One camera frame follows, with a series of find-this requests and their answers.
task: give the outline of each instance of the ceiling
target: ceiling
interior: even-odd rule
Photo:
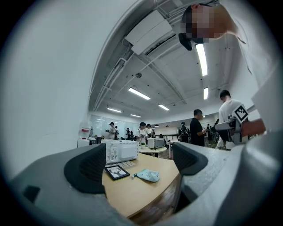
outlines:
[[[219,101],[219,91],[229,82],[234,49],[238,48],[237,41],[234,36],[225,35],[221,39],[205,43],[208,75],[202,76],[196,49],[187,51],[177,38],[180,32],[178,19],[186,5],[192,2],[201,1],[146,1],[145,3],[148,4],[144,3],[129,16],[113,36],[113,41],[106,48],[99,62],[92,85],[93,92],[89,99],[90,110],[105,112],[108,111],[107,108],[112,108],[122,111],[119,114],[126,117],[135,114],[149,119],[152,116],[162,118],[168,114],[178,114],[181,111],[193,110]],[[156,8],[165,18],[167,17],[167,21],[177,35],[147,56],[143,53],[133,54],[128,48],[129,43],[123,38],[142,18]],[[120,57],[129,58],[123,71],[107,89],[103,98],[101,96],[98,98],[106,78]],[[135,77],[138,72],[141,72],[141,78]],[[130,87],[151,99],[145,100],[129,92]],[[206,87],[209,87],[209,96],[207,100],[204,100],[203,89]],[[159,104],[163,104],[170,110],[163,110],[158,106]]]

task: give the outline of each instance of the white microwave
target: white microwave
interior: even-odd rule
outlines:
[[[103,139],[106,144],[106,164],[126,162],[138,158],[138,142],[131,140]]]

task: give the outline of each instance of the air conditioner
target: air conditioner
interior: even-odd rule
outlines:
[[[171,25],[155,10],[134,27],[125,39],[133,45],[132,50],[140,55],[172,36],[174,32]]]

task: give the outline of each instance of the hair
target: hair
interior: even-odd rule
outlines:
[[[194,110],[194,116],[196,116],[198,113],[203,113],[200,109],[196,109],[196,110]]]
[[[224,98],[226,96],[231,97],[230,92],[228,90],[222,90],[221,93],[220,93],[220,99]]]

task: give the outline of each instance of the table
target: table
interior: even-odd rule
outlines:
[[[175,143],[175,142],[180,142],[178,140],[170,140],[168,141],[166,144],[169,144],[169,158],[171,158],[171,144]]]
[[[150,205],[179,175],[172,160],[139,154],[138,159],[132,162],[135,163],[134,166],[125,168],[130,173],[129,177],[113,181],[106,172],[102,175],[108,202],[125,217],[131,217]],[[159,171],[160,180],[153,183],[138,177],[131,178],[134,173],[144,169]]]
[[[139,153],[144,153],[144,154],[152,153],[152,154],[155,154],[155,157],[157,157],[157,158],[158,158],[158,153],[164,152],[166,150],[167,150],[166,147],[160,147],[160,148],[157,148],[157,149],[145,147],[145,149],[142,149],[141,146],[138,146],[138,152]]]

